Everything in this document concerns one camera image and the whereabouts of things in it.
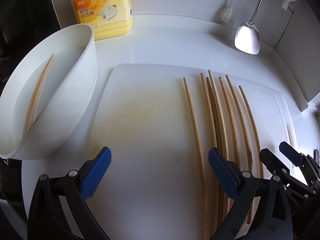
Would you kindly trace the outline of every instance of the blue gripper pad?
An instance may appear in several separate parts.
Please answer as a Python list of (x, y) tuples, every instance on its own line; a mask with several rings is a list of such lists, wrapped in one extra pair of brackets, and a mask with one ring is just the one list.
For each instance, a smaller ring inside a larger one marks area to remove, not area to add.
[(93, 196), (100, 181), (106, 173), (111, 163), (111, 150), (107, 147), (103, 147), (94, 160), (89, 160), (84, 163), (81, 170), (85, 170), (85, 177), (81, 180), (80, 197), (85, 202), (87, 198)]
[(208, 160), (227, 197), (236, 201), (239, 198), (238, 181), (228, 168), (226, 160), (216, 148), (209, 151)]
[(294, 166), (299, 167), (303, 165), (302, 156), (286, 142), (280, 143), (279, 151), (286, 156)]

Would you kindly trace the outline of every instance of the bottle label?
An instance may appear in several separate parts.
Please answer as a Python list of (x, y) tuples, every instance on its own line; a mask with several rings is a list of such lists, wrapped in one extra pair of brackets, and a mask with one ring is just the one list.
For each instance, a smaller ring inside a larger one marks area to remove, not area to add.
[(79, 23), (100, 27), (132, 18), (131, 0), (74, 0)]

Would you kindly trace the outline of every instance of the cleaning brush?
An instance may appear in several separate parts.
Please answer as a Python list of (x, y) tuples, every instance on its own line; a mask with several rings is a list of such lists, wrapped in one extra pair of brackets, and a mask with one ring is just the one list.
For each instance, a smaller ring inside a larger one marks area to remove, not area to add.
[(225, 23), (229, 22), (232, 16), (232, 9), (235, 0), (227, 0), (225, 6), (220, 11), (220, 17)]

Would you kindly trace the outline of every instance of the metal screw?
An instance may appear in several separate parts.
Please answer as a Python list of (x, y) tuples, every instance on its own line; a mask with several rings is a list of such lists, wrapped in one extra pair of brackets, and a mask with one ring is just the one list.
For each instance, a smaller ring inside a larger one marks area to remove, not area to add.
[(250, 172), (247, 172), (247, 171), (242, 172), (242, 175), (243, 175), (245, 178), (250, 178), (250, 177), (251, 177)]
[(69, 171), (69, 176), (70, 176), (70, 177), (74, 177), (74, 176), (76, 176), (77, 174), (78, 174), (78, 172), (75, 171), (75, 170)]
[(280, 177), (277, 176), (277, 175), (273, 176), (273, 179), (274, 179), (275, 181), (280, 181)]
[(47, 175), (45, 174), (42, 174), (40, 177), (39, 177), (39, 180), (43, 181), (47, 178)]

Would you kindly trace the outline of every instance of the white cutting board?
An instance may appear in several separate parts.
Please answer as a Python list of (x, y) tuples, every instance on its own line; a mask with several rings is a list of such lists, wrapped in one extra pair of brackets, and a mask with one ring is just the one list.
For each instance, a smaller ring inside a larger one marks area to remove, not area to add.
[[(103, 146), (107, 146), (111, 149), (112, 161), (95, 195), (87, 200), (95, 218), (111, 239), (200, 239), (200, 176), (183, 77), (190, 86), (201, 134), (210, 228), (212, 170), (207, 154), (212, 145), (201, 72), (207, 74), (199, 69), (167, 65), (126, 64), (114, 68), (96, 114), (88, 152), (88, 157), (94, 158)], [(218, 81), (218, 76), (224, 75), (215, 72), (213, 75), (222, 100), (230, 138), (230, 158), (233, 160), (230, 127)], [(265, 86), (230, 78), (235, 86), (242, 85), (247, 95), (261, 147), (268, 147), (290, 168), (289, 161), (278, 150), (280, 142), (289, 142), (287, 124), (295, 141), (283, 96)], [(238, 119), (234, 104), (233, 113)], [(253, 173), (259, 174), (246, 112), (245, 118), (254, 155)], [(236, 124), (241, 170), (247, 170), (240, 124), (238, 121)], [(269, 177), (270, 173), (265, 172), (265, 178)]]

